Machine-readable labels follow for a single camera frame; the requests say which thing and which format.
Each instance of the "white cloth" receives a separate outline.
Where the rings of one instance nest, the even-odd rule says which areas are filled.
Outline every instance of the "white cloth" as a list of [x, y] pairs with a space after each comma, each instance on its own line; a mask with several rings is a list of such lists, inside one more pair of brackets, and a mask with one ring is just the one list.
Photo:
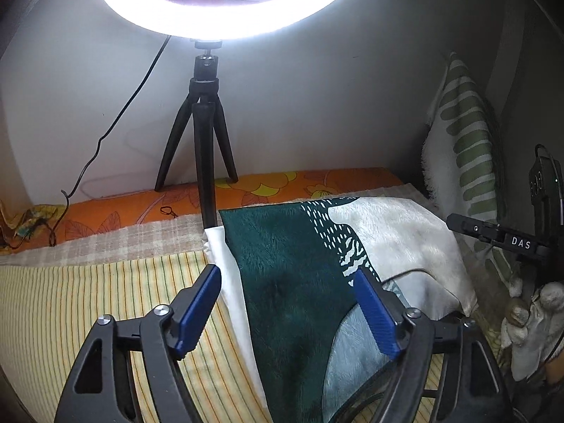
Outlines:
[[530, 377], [541, 361], [554, 359], [562, 351], [562, 343], [548, 358], [564, 330], [564, 285], [551, 282], [533, 296], [525, 326], [501, 324], [501, 347], [511, 346], [511, 372], [515, 381]]
[[382, 281], [421, 270], [458, 299], [466, 315], [476, 308], [476, 293], [456, 238], [429, 210], [404, 198], [361, 197], [330, 207], [329, 217], [355, 231]]
[[[382, 280], [393, 278], [410, 306], [435, 320], [460, 306], [469, 314], [477, 305], [476, 294], [452, 232], [428, 210], [402, 200], [362, 198], [350, 203], [348, 209], [343, 208], [346, 205], [331, 207], [329, 216], [355, 230]], [[229, 310], [235, 338], [261, 404], [266, 407], [239, 267], [225, 242], [223, 226], [206, 229], [205, 239], [207, 260], [222, 273], [221, 297]]]
[[235, 339], [239, 344], [241, 355], [249, 372], [249, 378], [253, 383], [261, 405], [267, 408], [266, 395], [260, 381], [257, 361], [253, 352], [253, 343], [250, 339], [249, 318], [246, 312], [239, 266], [225, 243], [225, 229], [223, 226], [205, 229], [204, 232], [207, 238], [204, 243], [206, 259], [210, 264], [217, 265], [221, 271], [221, 292], [219, 294], [229, 311]]

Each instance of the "led ring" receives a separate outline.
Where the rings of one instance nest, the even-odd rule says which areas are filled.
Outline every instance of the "led ring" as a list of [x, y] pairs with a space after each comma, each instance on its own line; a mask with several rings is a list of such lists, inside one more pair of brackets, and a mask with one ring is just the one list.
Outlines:
[[247, 38], [287, 27], [334, 0], [270, 0], [244, 5], [182, 5], [167, 0], [105, 0], [148, 30], [199, 40]]

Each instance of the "black device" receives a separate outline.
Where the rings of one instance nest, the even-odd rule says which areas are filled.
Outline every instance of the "black device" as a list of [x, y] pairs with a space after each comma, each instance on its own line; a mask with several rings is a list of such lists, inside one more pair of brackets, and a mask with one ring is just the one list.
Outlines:
[[[191, 288], [143, 318], [92, 326], [67, 378], [55, 423], [142, 423], [131, 368], [141, 351], [151, 396], [162, 423], [201, 423], [178, 362], [192, 351], [221, 289], [221, 273], [207, 265]], [[431, 321], [383, 290], [368, 269], [354, 290], [380, 350], [397, 366], [372, 423], [411, 423], [422, 396], [435, 398], [431, 423], [504, 423], [511, 406], [495, 358], [468, 318]], [[431, 355], [444, 353], [438, 390], [425, 390]]]
[[[544, 149], [547, 157], [539, 155]], [[514, 252], [517, 260], [532, 264], [537, 286], [564, 280], [564, 199], [560, 163], [542, 145], [535, 147], [535, 162], [528, 174], [535, 212], [535, 235], [459, 214], [447, 218], [447, 227]]]
[[174, 120], [173, 128], [170, 131], [154, 190], [162, 190], [168, 169], [174, 158], [174, 153], [180, 143], [180, 138], [190, 120], [190, 116], [193, 115], [198, 194], [200, 196], [202, 223], [206, 229], [217, 226], [214, 183], [214, 131], [225, 167], [227, 168], [227, 175], [233, 183], [236, 183], [239, 178], [231, 152], [223, 106], [218, 96], [219, 79], [217, 78], [217, 67], [219, 59], [217, 56], [212, 56], [212, 49], [220, 48], [222, 42], [196, 41], [195, 43], [196, 49], [204, 49], [205, 53], [196, 57], [194, 77], [190, 80], [188, 96], [184, 103], [182, 103]]
[[142, 423], [131, 351], [143, 352], [161, 423], [201, 423], [178, 361], [196, 348], [220, 290], [221, 272], [208, 264], [170, 305], [159, 305], [143, 318], [98, 318], [67, 378], [55, 423]]

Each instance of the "tripod leg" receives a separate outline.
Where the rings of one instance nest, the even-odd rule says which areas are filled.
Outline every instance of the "tripod leg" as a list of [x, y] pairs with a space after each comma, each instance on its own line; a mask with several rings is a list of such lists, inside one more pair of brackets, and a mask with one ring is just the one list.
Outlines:
[[204, 229], [217, 226], [215, 210], [215, 183], [213, 169], [213, 117], [215, 103], [192, 105], [194, 115], [194, 146], [196, 150], [196, 176]]
[[216, 97], [215, 99], [213, 127], [219, 144], [219, 150], [221, 151], [225, 167], [227, 168], [227, 175], [231, 178], [232, 183], [237, 183], [237, 181], [239, 181], [239, 177], [237, 176], [237, 170], [235, 169], [235, 161], [233, 160], [231, 144], [229, 143], [229, 135], [227, 134], [227, 125], [225, 124], [225, 114], [223, 113], [223, 106], [221, 101], [219, 101], [219, 97]]
[[170, 164], [173, 161], [174, 153], [180, 143], [180, 138], [182, 138], [182, 133], [184, 133], [186, 124], [190, 120], [192, 104], [194, 104], [193, 99], [191, 95], [188, 94], [186, 100], [184, 100], [184, 103], [182, 103], [182, 106], [178, 110], [173, 128], [170, 131], [170, 136], [168, 137], [168, 142], [166, 143], [165, 153], [163, 154], [163, 159], [161, 160], [161, 167], [159, 168], [159, 175], [157, 175], [157, 182], [154, 185], [154, 190], [161, 190], [165, 184], [166, 175], [168, 173], [168, 169], [170, 168]]

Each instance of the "green and white cushion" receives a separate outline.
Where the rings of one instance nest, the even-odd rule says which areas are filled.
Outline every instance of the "green and white cushion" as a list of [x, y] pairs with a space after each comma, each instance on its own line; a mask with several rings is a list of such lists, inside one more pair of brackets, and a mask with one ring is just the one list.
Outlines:
[[[503, 164], [497, 156], [495, 117], [454, 52], [431, 109], [422, 163], [432, 200], [443, 218], [458, 213], [497, 223], [503, 208]], [[470, 237], [464, 240], [509, 288], [513, 272], [503, 252]]]

